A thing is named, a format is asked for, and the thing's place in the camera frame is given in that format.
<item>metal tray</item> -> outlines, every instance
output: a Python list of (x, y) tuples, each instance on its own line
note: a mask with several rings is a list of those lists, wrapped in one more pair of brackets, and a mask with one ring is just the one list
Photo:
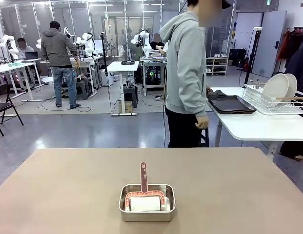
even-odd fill
[(257, 109), (237, 95), (208, 98), (220, 114), (252, 114)]
[(175, 213), (175, 197), (174, 190), (167, 184), (148, 184), (148, 190), (159, 190), (164, 193), (164, 196), (169, 198), (170, 211), (156, 212), (133, 212), (125, 211), (125, 196), (129, 192), (141, 191), (141, 184), (127, 184), (121, 190), (119, 200), (119, 210), (121, 211), (122, 219), (126, 222), (169, 222), (173, 219)]

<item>man in gray hoodie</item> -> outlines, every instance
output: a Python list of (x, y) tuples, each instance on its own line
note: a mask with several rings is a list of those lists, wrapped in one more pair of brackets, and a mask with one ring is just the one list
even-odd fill
[(53, 73), (56, 106), (61, 107), (61, 84), (64, 77), (69, 90), (70, 109), (74, 109), (81, 105), (77, 104), (76, 83), (67, 47), (73, 54), (77, 66), (80, 66), (78, 52), (66, 34), (60, 32), (60, 24), (57, 21), (51, 21), (49, 27), (50, 29), (43, 32), (41, 51), (42, 56), (49, 60)]
[(205, 113), (205, 24), (225, 0), (188, 0), (187, 12), (175, 16), (160, 30), (167, 51), (167, 98), (165, 112), (170, 130), (168, 147), (198, 147), (202, 129), (209, 126)]

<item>blue-gray floor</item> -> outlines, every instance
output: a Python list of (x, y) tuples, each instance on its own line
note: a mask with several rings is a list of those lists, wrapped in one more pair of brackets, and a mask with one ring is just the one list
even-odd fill
[[(210, 147), (212, 147), (215, 141), (217, 117), (213, 112), (208, 112), (208, 115)], [(0, 135), (0, 184), (36, 149), (160, 148), (164, 143), (162, 113), (141, 113), (131, 117), (80, 114), (25, 115), (21, 118), (25, 126), (21, 126), (17, 118), (1, 126), (5, 137)], [(226, 129), (223, 129), (221, 147), (241, 147), (241, 145), (241, 141), (234, 139)], [(266, 152), (266, 147), (261, 142), (244, 141), (243, 147), (257, 147)], [(274, 162), (303, 192), (303, 161), (295, 162), (276, 156)]]

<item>stainless steel container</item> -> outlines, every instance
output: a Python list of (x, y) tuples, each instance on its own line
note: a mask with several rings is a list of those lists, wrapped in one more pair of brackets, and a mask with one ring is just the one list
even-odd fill
[(132, 212), (125, 211), (125, 196), (129, 192), (139, 192), (141, 190), (140, 184), (127, 184), (121, 190), (119, 200), (119, 210), (121, 211), (122, 219), (126, 222), (169, 222), (173, 219), (176, 204), (174, 197), (174, 190), (167, 184), (148, 184), (148, 190), (159, 190), (164, 193), (164, 196), (169, 198), (170, 211), (156, 211), (156, 212)]

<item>lint roller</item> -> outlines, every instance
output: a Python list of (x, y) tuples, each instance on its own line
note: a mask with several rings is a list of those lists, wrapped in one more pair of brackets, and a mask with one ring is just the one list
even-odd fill
[(148, 191), (147, 165), (141, 163), (141, 191), (130, 192), (125, 197), (125, 211), (143, 212), (160, 211), (165, 205), (165, 197), (161, 191)]

